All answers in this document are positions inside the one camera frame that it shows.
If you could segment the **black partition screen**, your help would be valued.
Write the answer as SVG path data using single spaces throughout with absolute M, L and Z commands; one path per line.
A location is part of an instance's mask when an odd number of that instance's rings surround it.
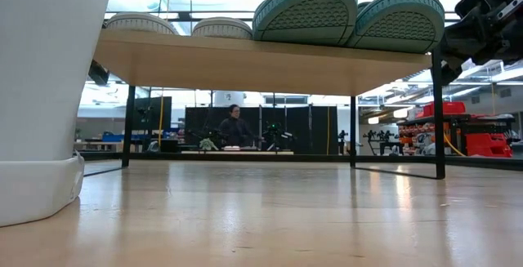
M 218 129 L 220 123 L 229 116 L 229 107 L 186 108 L 186 143 L 197 146 L 197 139 L 187 134 L 188 130 Z M 238 147 L 267 151 L 267 143 L 262 137 L 269 123 L 277 122 L 292 134 L 288 150 L 293 154 L 338 154 L 337 109 L 333 106 L 305 105 L 298 107 L 241 107 L 240 117 L 248 124 L 255 138 L 247 147 L 226 146 L 224 136 L 221 149 Z

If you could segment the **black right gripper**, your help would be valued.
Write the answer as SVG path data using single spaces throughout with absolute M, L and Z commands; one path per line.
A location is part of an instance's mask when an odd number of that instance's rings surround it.
M 501 47 L 501 37 L 491 20 L 473 7 L 458 23 L 445 28 L 443 37 L 444 85 L 463 72 L 462 64 L 471 59 L 475 65 L 492 60 Z

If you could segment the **black table rail frame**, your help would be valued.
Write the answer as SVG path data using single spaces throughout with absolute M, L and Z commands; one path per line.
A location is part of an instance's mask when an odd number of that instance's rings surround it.
M 169 161 L 222 161 L 222 162 L 350 162 L 349 155 L 318 155 L 318 154 L 286 154 L 274 152 L 207 152 L 200 154 L 195 151 L 182 153 L 123 153 L 114 152 L 83 152 L 87 161 L 128 158 L 129 160 L 169 160 Z M 356 156 L 355 162 L 372 163 L 435 163 L 435 156 Z M 445 164 L 461 167 L 481 167 L 507 171 L 523 171 L 523 159 L 486 158 L 486 157 L 456 157 L 446 156 Z

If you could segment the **green slide sandal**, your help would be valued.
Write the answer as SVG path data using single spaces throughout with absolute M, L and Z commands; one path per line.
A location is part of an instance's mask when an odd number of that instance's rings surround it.
M 358 0 L 264 0 L 253 16 L 253 40 L 344 46 Z
M 445 9 L 439 0 L 373 0 L 358 8 L 346 46 L 425 54 L 444 31 Z

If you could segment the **white hexagonal plant pot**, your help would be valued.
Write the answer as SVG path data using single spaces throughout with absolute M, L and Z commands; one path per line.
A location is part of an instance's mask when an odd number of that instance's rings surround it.
M 76 119 L 109 0 L 0 0 L 0 227 L 79 195 Z

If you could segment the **wooden shelf black metal frame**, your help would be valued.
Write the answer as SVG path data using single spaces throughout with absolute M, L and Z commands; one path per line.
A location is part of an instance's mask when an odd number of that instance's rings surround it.
M 445 178 L 440 50 L 430 55 L 103 29 L 93 56 L 135 89 L 177 87 L 348 96 L 432 69 L 437 180 Z

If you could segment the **grey slide sandal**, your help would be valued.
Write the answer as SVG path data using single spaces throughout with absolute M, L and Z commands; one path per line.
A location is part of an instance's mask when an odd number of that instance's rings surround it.
M 242 20 L 218 16 L 202 19 L 193 28 L 191 36 L 252 40 L 253 31 Z
M 106 22 L 106 28 L 178 35 L 178 32 L 166 21 L 149 13 L 121 12 Z

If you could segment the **blue storage bin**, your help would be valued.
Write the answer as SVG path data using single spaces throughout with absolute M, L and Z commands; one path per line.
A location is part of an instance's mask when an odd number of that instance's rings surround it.
M 123 143 L 125 139 L 124 134 L 110 134 L 107 131 L 102 135 L 102 141 L 103 142 L 110 142 L 110 143 Z

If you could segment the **person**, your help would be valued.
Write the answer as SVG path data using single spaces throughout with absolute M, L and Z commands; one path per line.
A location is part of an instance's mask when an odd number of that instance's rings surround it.
M 240 117 L 240 107 L 236 104 L 229 107 L 229 116 L 220 123 L 218 129 L 224 136 L 226 146 L 247 147 L 255 138 L 248 124 Z

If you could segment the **red storage shelving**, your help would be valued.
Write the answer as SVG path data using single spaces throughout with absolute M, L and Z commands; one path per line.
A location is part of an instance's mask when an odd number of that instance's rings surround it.
M 470 114 L 462 101 L 443 103 L 444 151 L 461 157 L 510 158 L 511 143 L 519 137 L 512 130 L 511 114 Z M 434 104 L 409 111 L 409 118 L 398 123 L 402 152 L 408 155 L 436 153 Z

